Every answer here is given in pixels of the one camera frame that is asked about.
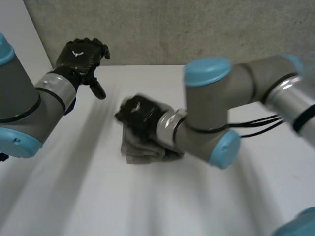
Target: gray robot arm segment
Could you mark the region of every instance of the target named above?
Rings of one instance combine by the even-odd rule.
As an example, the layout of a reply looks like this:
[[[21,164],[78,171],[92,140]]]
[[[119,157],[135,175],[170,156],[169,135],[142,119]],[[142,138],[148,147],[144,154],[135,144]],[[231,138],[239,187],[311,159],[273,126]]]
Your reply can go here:
[[[33,157],[76,96],[64,76],[48,73],[34,86],[0,34],[0,152]]]
[[[239,135],[228,127],[228,110],[256,101],[269,103],[271,90],[296,74],[295,64],[286,56],[235,66],[222,58],[190,62],[184,68],[187,114],[181,122],[172,118],[168,126],[161,119],[157,138],[225,169],[240,146]],[[174,130],[172,141],[166,138],[169,126]]]

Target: concrete wall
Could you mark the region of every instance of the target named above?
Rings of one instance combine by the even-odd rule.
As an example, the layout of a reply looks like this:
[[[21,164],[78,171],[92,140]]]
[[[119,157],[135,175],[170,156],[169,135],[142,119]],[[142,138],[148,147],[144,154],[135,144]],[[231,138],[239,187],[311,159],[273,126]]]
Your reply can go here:
[[[24,0],[54,63],[67,41],[97,37],[110,65],[235,62],[296,53],[315,58],[313,0]]]

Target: white logo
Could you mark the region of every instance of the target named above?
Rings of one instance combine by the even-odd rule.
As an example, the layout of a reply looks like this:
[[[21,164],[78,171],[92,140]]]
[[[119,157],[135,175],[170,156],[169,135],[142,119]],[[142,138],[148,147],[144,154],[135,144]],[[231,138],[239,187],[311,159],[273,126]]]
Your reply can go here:
[[[140,109],[140,102],[138,102],[137,106],[135,108],[132,108],[131,112],[136,112]]]
[[[75,53],[74,51],[72,51],[72,53],[75,55],[75,57],[84,54],[84,52],[80,52],[80,53]]]

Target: robotic hand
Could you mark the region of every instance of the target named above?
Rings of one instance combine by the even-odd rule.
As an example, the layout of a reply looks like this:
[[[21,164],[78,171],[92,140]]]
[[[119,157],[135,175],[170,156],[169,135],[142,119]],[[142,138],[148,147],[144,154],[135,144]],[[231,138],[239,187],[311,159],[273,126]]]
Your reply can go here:
[[[302,78],[302,63],[280,55],[231,65],[225,58],[203,58],[184,67],[186,110],[161,111],[137,95],[125,101],[116,118],[134,134],[154,137],[166,147],[186,151],[212,166],[226,169],[238,155],[241,138],[261,134],[287,122],[315,146],[315,88]],[[229,124],[228,110],[260,101],[279,116]],[[240,136],[231,128],[269,128]],[[315,235],[315,209],[302,212],[273,236]]]
[[[63,48],[55,69],[35,86],[0,33],[0,161],[8,156],[33,157],[63,115],[74,108],[79,85],[106,97],[94,71],[108,47],[99,40],[75,39]]]

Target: white table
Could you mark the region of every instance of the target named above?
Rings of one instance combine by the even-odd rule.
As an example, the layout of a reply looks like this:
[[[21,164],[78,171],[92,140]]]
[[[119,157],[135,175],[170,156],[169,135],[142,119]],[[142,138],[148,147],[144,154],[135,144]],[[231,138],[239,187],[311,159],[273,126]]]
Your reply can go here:
[[[0,165],[1,236],[270,235],[314,205],[315,152],[285,125],[244,140],[225,171],[189,155],[126,164],[113,119],[121,101],[141,92],[184,107],[182,67],[102,66],[96,75],[104,101],[80,87],[74,111],[36,157]],[[264,116],[252,104],[230,119]]]

